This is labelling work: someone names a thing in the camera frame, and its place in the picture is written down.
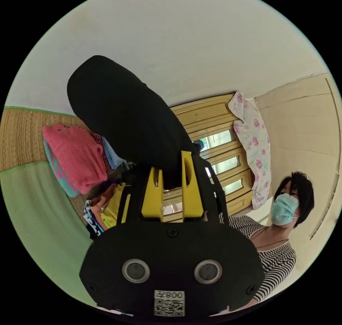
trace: green mat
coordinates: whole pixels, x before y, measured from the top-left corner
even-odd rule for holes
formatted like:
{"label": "green mat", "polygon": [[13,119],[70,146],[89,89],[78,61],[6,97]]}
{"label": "green mat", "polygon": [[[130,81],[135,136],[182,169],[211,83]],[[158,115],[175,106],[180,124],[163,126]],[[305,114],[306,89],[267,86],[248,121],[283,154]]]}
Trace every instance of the green mat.
{"label": "green mat", "polygon": [[96,306],[78,276],[92,241],[49,163],[1,172],[0,183],[14,229],[40,269],[73,298]]}

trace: knitted sweater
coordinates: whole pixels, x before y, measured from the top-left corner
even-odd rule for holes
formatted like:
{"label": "knitted sweater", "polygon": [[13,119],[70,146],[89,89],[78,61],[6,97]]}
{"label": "knitted sweater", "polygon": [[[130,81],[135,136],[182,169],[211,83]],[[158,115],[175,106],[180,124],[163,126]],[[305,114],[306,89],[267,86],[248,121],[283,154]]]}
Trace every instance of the knitted sweater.
{"label": "knitted sweater", "polygon": [[80,127],[44,126],[43,134],[72,184],[82,193],[106,181],[103,147]]}

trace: yellow bracket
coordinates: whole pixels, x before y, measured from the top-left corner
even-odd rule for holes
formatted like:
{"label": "yellow bracket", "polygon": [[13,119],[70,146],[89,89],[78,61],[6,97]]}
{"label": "yellow bracket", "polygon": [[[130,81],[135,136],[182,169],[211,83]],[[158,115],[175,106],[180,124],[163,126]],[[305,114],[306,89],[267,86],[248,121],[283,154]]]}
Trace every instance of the yellow bracket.
{"label": "yellow bracket", "polygon": [[182,200],[184,218],[202,217],[203,206],[193,166],[191,152],[182,151]]}
{"label": "yellow bracket", "polygon": [[162,170],[151,168],[141,213],[146,218],[163,221],[164,184]]}

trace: surgical mask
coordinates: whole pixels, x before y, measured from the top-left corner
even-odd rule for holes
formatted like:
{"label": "surgical mask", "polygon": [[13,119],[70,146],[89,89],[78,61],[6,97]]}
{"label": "surgical mask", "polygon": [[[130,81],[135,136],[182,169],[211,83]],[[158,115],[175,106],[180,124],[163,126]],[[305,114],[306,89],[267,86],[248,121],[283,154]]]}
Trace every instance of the surgical mask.
{"label": "surgical mask", "polygon": [[299,205],[299,201],[287,193],[281,194],[274,201],[271,209],[271,222],[274,225],[285,225],[292,222],[293,214]]}

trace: striped shirt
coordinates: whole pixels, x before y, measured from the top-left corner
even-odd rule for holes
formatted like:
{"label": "striped shirt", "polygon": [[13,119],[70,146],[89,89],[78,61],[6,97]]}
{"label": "striped shirt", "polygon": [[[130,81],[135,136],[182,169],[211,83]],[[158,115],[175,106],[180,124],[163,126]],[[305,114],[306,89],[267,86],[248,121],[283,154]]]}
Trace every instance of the striped shirt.
{"label": "striped shirt", "polygon": [[[223,214],[219,215],[220,223],[224,223]],[[239,230],[247,238],[257,230],[264,228],[263,225],[248,216],[234,217],[228,216],[229,225]],[[259,251],[261,263],[263,265],[265,279],[260,289],[254,296],[258,303],[264,300],[294,268],[297,255],[291,247],[289,241],[271,250]]]}

